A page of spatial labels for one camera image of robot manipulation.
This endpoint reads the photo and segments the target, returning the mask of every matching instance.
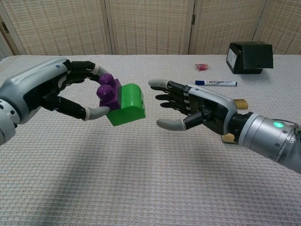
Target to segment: white label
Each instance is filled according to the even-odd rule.
[[[237,58],[236,54],[231,49],[229,49],[227,61],[231,65],[232,69],[234,69],[234,65],[236,63],[236,58]]]

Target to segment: table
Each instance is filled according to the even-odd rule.
[[[0,64],[0,83],[53,56],[13,56]],[[232,74],[226,56],[67,56],[103,66],[144,94],[147,118],[113,127],[106,117],[81,121],[41,109],[0,147],[0,225],[300,225],[301,175],[204,126],[172,132],[147,81],[166,78],[237,81],[206,87],[244,98],[249,111],[301,122],[301,56],[274,56],[274,69]],[[199,72],[195,63],[207,63]],[[62,92],[97,106],[97,83]]]

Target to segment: red candy wrapper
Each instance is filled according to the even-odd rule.
[[[207,70],[208,65],[207,64],[196,64],[196,67],[199,71]]]

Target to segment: robotic hand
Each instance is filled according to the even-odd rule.
[[[239,145],[247,147],[301,174],[301,127],[249,112],[239,114],[234,101],[200,86],[181,85],[167,80],[151,80],[154,90],[166,94],[156,99],[168,101],[162,107],[187,115],[183,120],[159,119],[158,126],[168,130],[187,130],[203,124],[213,132],[231,133]]]
[[[58,96],[66,86],[85,78],[98,81],[104,73],[92,62],[58,57],[7,79],[0,88],[0,145],[15,135],[17,124],[26,123],[41,107],[84,121],[106,115],[107,106],[82,107]]]

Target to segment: whiteboard marker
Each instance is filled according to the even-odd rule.
[[[237,86],[237,81],[204,81],[196,80],[198,86]]]

